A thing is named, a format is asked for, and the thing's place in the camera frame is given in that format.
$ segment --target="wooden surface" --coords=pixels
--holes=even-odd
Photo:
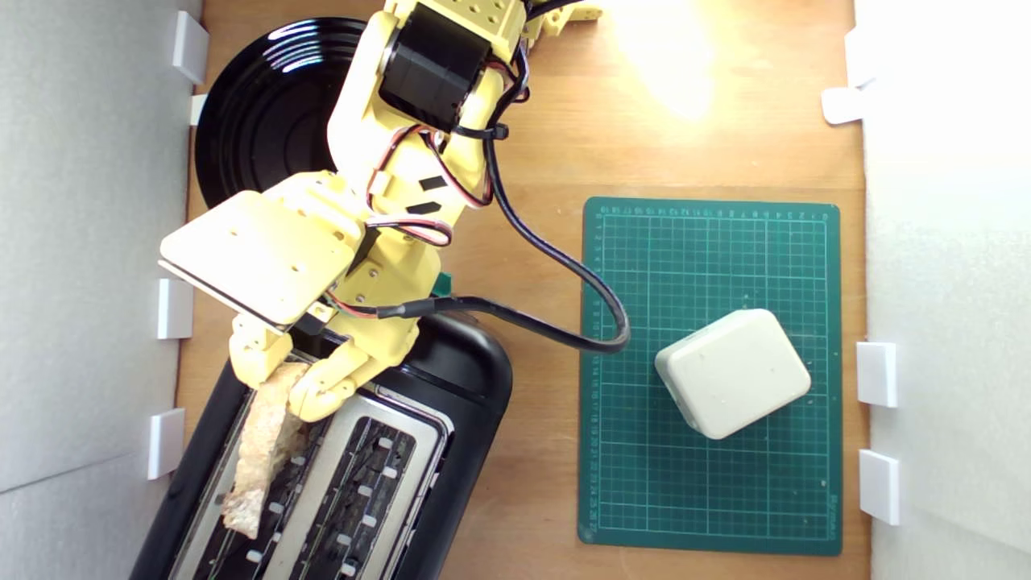
[[[208,80],[252,39],[313,15],[365,18],[377,2],[206,0]],[[841,208],[844,550],[769,556],[586,546],[576,539],[577,355],[492,320],[516,373],[508,412],[448,555],[445,578],[869,578],[855,398],[865,334],[862,143],[828,127],[820,91],[844,82],[841,0],[617,0],[531,54],[533,99],[505,117],[502,174],[526,220],[579,253],[594,195],[804,200]],[[192,177],[190,214],[203,211]],[[523,242],[497,207],[463,215],[445,251],[459,294],[491,297],[569,329],[580,284]],[[198,296],[178,405],[192,432],[227,357],[231,315]]]

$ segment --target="green cutting mat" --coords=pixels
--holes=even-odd
[[[584,254],[632,336],[580,369],[580,539],[698,550],[841,551],[841,312],[833,205],[596,197]],[[809,394],[723,441],[688,428],[653,365],[663,347],[743,308],[772,311]],[[583,331],[611,336],[585,289]]]

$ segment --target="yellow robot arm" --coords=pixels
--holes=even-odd
[[[465,207],[490,202],[483,138],[514,81],[507,63],[572,10],[530,28],[519,0],[388,0],[329,122],[337,172],[241,192],[163,241],[163,265],[239,311],[229,350],[242,382],[257,388],[287,360],[292,329],[332,333],[340,346],[290,397],[315,421],[402,362],[418,319],[369,309],[430,295],[438,246]]]

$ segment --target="white clip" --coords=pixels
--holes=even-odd
[[[207,93],[202,95],[194,95],[190,98],[190,126],[196,127],[200,123],[200,111],[204,109],[204,103],[207,102]]]
[[[889,525],[899,524],[899,460],[859,451],[859,509]]]
[[[863,92],[852,87],[824,89],[821,94],[824,118],[831,125],[859,121],[865,110]]]
[[[856,27],[844,35],[844,62],[847,87],[825,89],[821,94],[824,118],[831,125],[841,125],[863,118],[866,102],[861,89],[876,78],[880,53],[876,40],[866,29]]]
[[[880,407],[899,406],[895,345],[856,343],[856,383],[859,401]]]
[[[193,20],[189,12],[179,10],[175,20],[175,46],[172,66],[194,84],[204,83],[207,70],[207,43],[209,35],[204,27]]]
[[[844,66],[849,86],[861,89],[877,77],[879,53],[865,28],[856,27],[844,35]]]

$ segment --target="white panel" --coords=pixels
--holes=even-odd
[[[143,454],[0,493],[0,578],[127,578],[168,481]]]
[[[186,410],[172,409],[151,416],[151,446],[147,451],[146,479],[158,479],[172,472],[182,458],[186,437]]]
[[[859,451],[859,508],[887,524],[899,524],[898,459]]]
[[[172,48],[172,66],[194,84],[204,82],[207,70],[207,31],[186,10],[175,20],[175,46]]]
[[[193,336],[193,285],[177,279],[158,280],[158,339]]]
[[[863,91],[868,333],[905,352],[904,405],[870,410],[905,483],[873,577],[1027,578],[1031,4],[856,9],[891,55]]]
[[[155,297],[158,244],[186,217],[178,4],[2,2],[0,441],[18,444],[0,491],[142,455],[147,418],[172,407],[178,344],[155,339]],[[30,538],[10,549],[42,551]]]
[[[880,407],[899,406],[895,345],[856,343],[856,374],[859,401]]]
[[[1031,554],[921,510],[873,520],[874,580],[1027,580]]]

